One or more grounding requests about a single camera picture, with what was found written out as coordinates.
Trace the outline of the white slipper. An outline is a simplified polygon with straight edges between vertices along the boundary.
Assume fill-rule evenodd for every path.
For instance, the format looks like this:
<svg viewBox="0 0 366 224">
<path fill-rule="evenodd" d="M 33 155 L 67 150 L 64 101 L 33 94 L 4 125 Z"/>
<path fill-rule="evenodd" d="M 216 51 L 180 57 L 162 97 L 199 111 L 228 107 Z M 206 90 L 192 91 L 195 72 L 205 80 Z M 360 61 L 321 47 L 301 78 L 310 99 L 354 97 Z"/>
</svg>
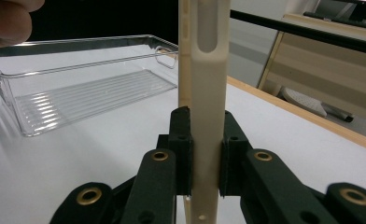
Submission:
<svg viewBox="0 0 366 224">
<path fill-rule="evenodd" d="M 281 94 L 287 102 L 296 105 L 304 110 L 307 110 L 322 118 L 327 117 L 327 112 L 325 111 L 319 100 L 286 87 L 283 87 L 281 89 Z"/>
</svg>

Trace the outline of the dark device on desk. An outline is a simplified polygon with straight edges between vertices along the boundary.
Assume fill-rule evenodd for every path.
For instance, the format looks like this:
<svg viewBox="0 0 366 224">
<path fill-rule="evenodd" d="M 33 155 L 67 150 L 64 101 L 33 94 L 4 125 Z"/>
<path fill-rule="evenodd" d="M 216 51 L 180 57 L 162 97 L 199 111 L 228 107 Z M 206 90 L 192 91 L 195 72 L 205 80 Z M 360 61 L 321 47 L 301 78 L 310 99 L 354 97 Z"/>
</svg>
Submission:
<svg viewBox="0 0 366 224">
<path fill-rule="evenodd" d="M 319 0 L 304 16 L 366 28 L 366 0 Z"/>
</svg>

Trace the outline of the clear plastic tray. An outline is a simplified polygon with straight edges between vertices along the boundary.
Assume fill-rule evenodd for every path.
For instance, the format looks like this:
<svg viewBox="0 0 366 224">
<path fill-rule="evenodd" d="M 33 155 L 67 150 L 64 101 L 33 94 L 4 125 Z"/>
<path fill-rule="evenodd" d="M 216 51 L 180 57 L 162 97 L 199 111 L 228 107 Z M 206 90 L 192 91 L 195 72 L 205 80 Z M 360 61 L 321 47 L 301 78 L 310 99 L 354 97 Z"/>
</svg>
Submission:
<svg viewBox="0 0 366 224">
<path fill-rule="evenodd" d="M 26 42 L 0 49 L 0 96 L 35 136 L 175 89 L 177 56 L 154 35 Z"/>
</svg>

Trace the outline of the wooden table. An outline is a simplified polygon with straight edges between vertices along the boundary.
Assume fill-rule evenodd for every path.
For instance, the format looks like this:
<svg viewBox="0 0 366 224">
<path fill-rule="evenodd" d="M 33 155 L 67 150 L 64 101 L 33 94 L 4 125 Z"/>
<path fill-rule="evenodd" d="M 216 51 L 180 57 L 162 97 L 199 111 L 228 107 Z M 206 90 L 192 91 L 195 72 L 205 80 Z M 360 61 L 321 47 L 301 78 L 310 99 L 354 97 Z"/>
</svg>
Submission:
<svg viewBox="0 0 366 224">
<path fill-rule="evenodd" d="M 245 91 L 253 96 L 256 96 L 263 101 L 266 101 L 269 104 L 275 105 L 277 107 L 280 107 L 289 113 L 292 113 L 302 119 L 306 119 L 317 126 L 322 127 L 323 129 L 326 129 L 332 133 L 335 133 L 337 135 L 342 136 L 343 138 L 360 145 L 362 147 L 366 148 L 366 136 L 356 133 L 354 131 L 351 131 L 341 125 L 335 124 L 329 120 L 323 119 L 317 115 L 314 115 L 304 109 L 299 108 L 296 105 L 291 105 L 267 92 L 258 90 L 238 79 L 235 79 L 233 77 L 227 77 L 227 83 L 234 86 L 235 88 Z"/>
</svg>

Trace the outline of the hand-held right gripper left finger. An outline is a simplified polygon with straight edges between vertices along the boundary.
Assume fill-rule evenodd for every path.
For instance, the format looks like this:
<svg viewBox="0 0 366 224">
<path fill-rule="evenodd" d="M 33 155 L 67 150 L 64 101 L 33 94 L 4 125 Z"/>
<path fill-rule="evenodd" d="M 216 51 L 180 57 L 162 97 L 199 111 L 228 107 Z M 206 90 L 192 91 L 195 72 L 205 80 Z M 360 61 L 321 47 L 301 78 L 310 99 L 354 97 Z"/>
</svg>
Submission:
<svg viewBox="0 0 366 224">
<path fill-rule="evenodd" d="M 147 152 L 134 178 L 120 224 L 175 224 L 176 197 L 191 191 L 190 109 L 171 112 L 169 133 Z"/>
</svg>

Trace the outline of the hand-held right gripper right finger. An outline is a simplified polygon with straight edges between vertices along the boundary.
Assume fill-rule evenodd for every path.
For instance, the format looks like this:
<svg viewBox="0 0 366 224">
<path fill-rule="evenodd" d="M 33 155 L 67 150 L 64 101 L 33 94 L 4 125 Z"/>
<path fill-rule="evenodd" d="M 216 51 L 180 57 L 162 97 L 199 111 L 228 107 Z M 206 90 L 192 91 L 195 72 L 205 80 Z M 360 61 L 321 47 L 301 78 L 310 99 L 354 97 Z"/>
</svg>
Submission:
<svg viewBox="0 0 366 224">
<path fill-rule="evenodd" d="M 240 198 L 246 224 L 338 224 L 275 153 L 250 145 L 230 112 L 225 113 L 219 193 Z"/>
</svg>

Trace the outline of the black frame crossbar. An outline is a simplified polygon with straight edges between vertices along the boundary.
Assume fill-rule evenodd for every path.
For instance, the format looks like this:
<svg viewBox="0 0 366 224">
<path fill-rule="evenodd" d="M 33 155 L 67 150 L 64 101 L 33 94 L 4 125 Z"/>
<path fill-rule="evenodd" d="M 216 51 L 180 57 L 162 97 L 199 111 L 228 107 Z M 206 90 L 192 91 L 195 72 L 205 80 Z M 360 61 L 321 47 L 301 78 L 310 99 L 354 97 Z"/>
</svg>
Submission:
<svg viewBox="0 0 366 224">
<path fill-rule="evenodd" d="M 230 11 L 230 18 L 259 25 L 269 29 L 274 29 L 276 31 L 309 38 L 323 43 L 332 44 L 334 46 L 342 47 L 345 49 L 352 49 L 355 51 L 366 53 L 366 40 L 360 40 L 354 37 L 319 31 L 316 29 L 306 28 L 288 22 L 272 20 L 236 10 Z"/>
</svg>

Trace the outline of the grey black slipper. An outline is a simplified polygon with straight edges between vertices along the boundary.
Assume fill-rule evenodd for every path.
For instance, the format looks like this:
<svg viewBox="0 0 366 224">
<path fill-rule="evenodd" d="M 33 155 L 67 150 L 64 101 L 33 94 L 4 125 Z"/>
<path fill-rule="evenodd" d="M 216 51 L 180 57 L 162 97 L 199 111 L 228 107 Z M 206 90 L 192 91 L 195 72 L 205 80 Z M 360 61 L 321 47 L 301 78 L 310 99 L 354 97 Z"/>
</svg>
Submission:
<svg viewBox="0 0 366 224">
<path fill-rule="evenodd" d="M 354 115 L 350 114 L 343 109 L 335 107 L 333 105 L 328 105 L 326 103 L 321 104 L 327 114 L 336 117 L 337 119 L 343 120 L 345 122 L 352 122 L 354 120 Z"/>
</svg>

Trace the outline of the wooden cabinet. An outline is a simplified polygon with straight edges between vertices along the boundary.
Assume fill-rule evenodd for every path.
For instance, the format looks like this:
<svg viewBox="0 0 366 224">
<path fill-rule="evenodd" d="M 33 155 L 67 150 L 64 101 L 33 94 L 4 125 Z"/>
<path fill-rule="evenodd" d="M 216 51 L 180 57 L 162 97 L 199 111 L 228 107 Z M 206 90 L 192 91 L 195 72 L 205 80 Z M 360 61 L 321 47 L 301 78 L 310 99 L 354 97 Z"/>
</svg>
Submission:
<svg viewBox="0 0 366 224">
<path fill-rule="evenodd" d="M 366 41 L 366 28 L 300 14 L 283 21 Z M 366 119 L 366 53 L 280 32 L 259 88 L 276 95 L 283 87 Z"/>
</svg>

